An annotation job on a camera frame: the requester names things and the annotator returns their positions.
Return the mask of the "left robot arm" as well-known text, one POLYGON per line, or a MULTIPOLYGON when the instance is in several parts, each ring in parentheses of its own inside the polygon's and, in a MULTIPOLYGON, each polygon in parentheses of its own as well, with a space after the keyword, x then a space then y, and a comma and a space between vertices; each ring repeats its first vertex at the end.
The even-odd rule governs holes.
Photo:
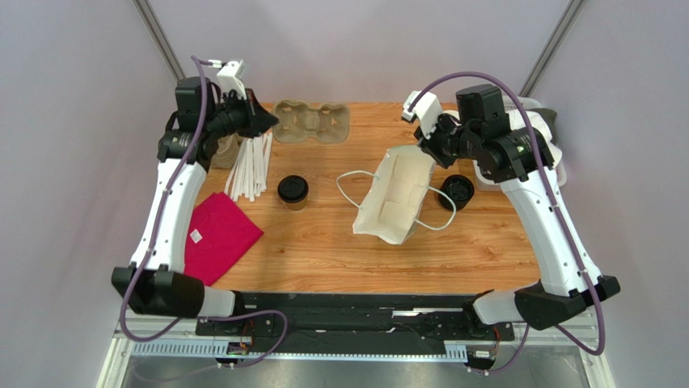
POLYGON ((129 265, 111 282, 122 296, 120 312, 173 318, 235 314, 240 293, 215 290, 184 274, 184 251, 198 193, 221 138, 258 137, 277 118, 237 76, 191 77, 175 89, 177 109, 158 143, 156 189, 146 228, 129 265))

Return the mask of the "brown paper coffee cup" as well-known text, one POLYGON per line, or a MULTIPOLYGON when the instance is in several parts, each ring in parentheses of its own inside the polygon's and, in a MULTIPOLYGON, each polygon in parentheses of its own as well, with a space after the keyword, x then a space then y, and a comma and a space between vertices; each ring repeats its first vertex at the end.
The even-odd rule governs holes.
POLYGON ((288 210, 293 212, 300 212, 306 208, 308 199, 304 197, 299 200, 283 200, 282 202, 288 210))

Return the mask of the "green white paper bag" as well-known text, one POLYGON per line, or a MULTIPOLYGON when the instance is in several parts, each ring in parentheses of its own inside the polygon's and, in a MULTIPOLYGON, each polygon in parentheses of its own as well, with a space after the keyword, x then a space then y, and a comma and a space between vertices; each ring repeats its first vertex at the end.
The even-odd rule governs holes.
POLYGON ((419 219, 429 191, 450 200, 447 194, 430 185, 435 165, 435 160, 418 146, 399 145, 386 151, 376 171, 349 171, 338 176, 338 190, 357 208, 353 233, 371 235, 391 245, 401 245, 418 226, 435 231, 448 227, 458 212, 454 202, 450 202, 451 215, 442 226, 430 226, 419 219), (351 175, 368 175, 372 178, 371 187, 360 203, 354 201, 340 184, 343 178, 351 175))

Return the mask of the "stack of pulp cup carriers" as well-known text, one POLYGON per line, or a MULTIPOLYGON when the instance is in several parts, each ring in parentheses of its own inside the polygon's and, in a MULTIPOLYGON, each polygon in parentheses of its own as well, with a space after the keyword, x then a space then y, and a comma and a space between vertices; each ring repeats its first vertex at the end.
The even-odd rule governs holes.
POLYGON ((223 137, 218 140, 218 150, 212 157, 211 167, 213 169, 231 169, 239 155, 242 141, 236 134, 223 137))

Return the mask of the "single pulp cup carrier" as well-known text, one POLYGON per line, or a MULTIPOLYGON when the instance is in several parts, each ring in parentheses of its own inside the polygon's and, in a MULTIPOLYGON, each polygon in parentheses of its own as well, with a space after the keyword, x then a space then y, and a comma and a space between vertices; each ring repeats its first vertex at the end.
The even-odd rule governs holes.
POLYGON ((349 136, 350 110, 344 103, 312 106, 301 100, 285 99, 274 104, 278 118, 274 139, 282 144, 297 144, 309 138, 324 144, 339 144, 349 136))

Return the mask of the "black cup lid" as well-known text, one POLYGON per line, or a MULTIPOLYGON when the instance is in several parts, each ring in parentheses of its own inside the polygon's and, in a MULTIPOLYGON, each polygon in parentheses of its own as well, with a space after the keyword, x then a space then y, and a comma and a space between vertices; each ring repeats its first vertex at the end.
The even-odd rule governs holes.
POLYGON ((288 175, 277 186, 277 195, 282 201, 289 204, 305 200, 308 193, 308 182, 300 175, 288 175))

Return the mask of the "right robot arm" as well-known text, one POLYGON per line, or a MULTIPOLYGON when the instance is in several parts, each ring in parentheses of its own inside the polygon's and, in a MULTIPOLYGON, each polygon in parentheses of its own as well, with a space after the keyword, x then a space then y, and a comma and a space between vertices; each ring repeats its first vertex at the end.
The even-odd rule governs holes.
POLYGON ((488 291, 464 305, 478 327, 510 321, 536 330, 563 323, 620 291, 616 277, 601 273, 573 227, 557 182, 551 145, 529 130, 530 113, 506 110, 501 90, 472 86, 456 94, 459 114, 444 112, 437 96, 413 91, 402 117, 419 120, 418 146, 441 167, 476 161, 481 175, 507 196, 538 260, 540 278, 514 291, 488 291))

